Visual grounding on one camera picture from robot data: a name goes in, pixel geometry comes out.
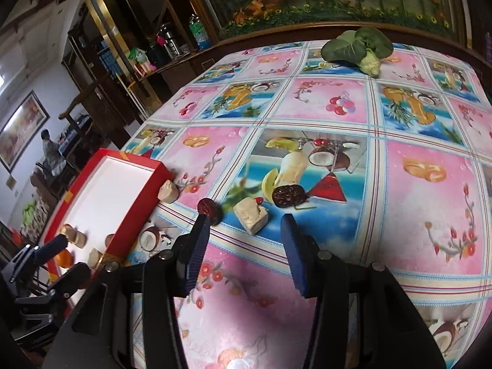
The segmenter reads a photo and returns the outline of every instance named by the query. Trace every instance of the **metal screw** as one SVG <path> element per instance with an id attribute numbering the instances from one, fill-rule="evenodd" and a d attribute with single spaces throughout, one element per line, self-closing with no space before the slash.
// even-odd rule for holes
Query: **metal screw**
<path id="1" fill-rule="evenodd" d="M 323 261 L 329 260 L 331 259 L 331 252 L 326 250 L 321 250 L 318 252 L 318 258 Z"/>
<path id="2" fill-rule="evenodd" d="M 159 253 L 160 259 L 171 259 L 172 257 L 174 257 L 174 253 L 171 250 L 162 250 Z"/>
<path id="3" fill-rule="evenodd" d="M 386 266 L 384 266 L 383 264 L 380 264 L 378 262 L 373 262 L 372 263 L 372 268 L 375 270 L 375 271 L 378 271 L 378 272 L 383 272 L 385 269 L 386 269 Z"/>
<path id="4" fill-rule="evenodd" d="M 116 261 L 112 261 L 104 265 L 104 269 L 107 272 L 115 272 L 120 268 L 120 264 Z"/>

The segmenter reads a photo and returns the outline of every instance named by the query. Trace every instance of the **printed lemon slice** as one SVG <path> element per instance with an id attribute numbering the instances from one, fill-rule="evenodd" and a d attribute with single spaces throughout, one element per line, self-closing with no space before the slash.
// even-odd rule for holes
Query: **printed lemon slice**
<path id="1" fill-rule="evenodd" d="M 269 173 L 265 175 L 263 181 L 261 182 L 261 191 L 265 200 L 270 204 L 273 204 L 272 193 L 274 192 L 274 184 L 276 178 L 279 176 L 279 171 L 277 168 L 273 168 Z"/>

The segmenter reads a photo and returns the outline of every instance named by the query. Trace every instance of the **dark round snack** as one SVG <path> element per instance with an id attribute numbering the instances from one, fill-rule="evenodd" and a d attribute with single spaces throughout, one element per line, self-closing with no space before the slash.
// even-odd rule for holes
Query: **dark round snack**
<path id="1" fill-rule="evenodd" d="M 272 200 L 279 208 L 292 207 L 292 205 L 299 205 L 306 200 L 306 192 L 298 184 L 288 184 L 275 188 L 272 193 Z"/>
<path id="2" fill-rule="evenodd" d="M 196 207 L 198 213 L 207 215 L 212 226 L 218 225 L 222 220 L 222 209 L 219 204 L 210 198 L 202 198 Z"/>

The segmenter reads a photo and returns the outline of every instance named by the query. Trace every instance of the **orange fruit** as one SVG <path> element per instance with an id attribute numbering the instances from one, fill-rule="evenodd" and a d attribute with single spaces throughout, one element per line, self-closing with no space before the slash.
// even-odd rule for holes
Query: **orange fruit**
<path id="1" fill-rule="evenodd" d="M 55 255 L 55 262 L 59 267 L 68 269 L 73 265 L 73 256 L 67 249 L 64 249 L 59 254 Z"/>

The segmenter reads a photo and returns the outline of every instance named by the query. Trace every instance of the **printed cherry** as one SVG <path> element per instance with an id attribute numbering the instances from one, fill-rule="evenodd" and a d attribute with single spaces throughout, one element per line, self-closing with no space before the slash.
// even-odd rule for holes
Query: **printed cherry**
<path id="1" fill-rule="evenodd" d="M 343 107 L 341 107 L 340 105 L 338 107 L 335 108 L 335 113 L 337 115 L 346 115 L 347 113 L 343 110 Z"/>

